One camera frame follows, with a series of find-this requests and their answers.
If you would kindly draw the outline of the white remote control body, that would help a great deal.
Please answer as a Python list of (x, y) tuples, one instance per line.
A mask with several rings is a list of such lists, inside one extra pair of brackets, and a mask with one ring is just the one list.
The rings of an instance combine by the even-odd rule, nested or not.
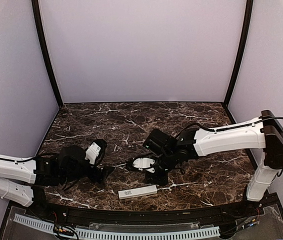
[(137, 198), (142, 196), (153, 195), (158, 192), (156, 185), (126, 189), (118, 191), (118, 197), (120, 200)]

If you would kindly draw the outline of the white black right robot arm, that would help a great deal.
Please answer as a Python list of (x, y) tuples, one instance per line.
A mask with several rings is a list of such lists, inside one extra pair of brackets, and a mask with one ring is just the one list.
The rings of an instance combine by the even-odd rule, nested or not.
[(280, 120), (283, 117), (263, 110), (259, 117), (228, 126), (209, 128), (191, 123), (176, 136), (154, 129), (143, 143), (154, 156), (137, 158), (133, 164), (139, 171), (146, 171), (155, 184), (164, 186), (168, 182), (168, 172), (188, 160), (219, 152), (261, 149), (262, 161), (247, 186), (246, 198), (236, 207), (241, 217), (247, 217), (283, 170), (283, 126)]

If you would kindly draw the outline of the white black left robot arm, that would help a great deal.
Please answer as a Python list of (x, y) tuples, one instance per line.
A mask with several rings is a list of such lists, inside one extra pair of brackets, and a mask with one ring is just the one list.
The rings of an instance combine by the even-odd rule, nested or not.
[(63, 186), (88, 178), (102, 184), (114, 167), (99, 164), (105, 156), (107, 142), (96, 139), (87, 149), (77, 145), (66, 146), (59, 153), (42, 153), (21, 158), (0, 155), (0, 198), (14, 201), (32, 209), (41, 218), (52, 214), (46, 203), (42, 186)]

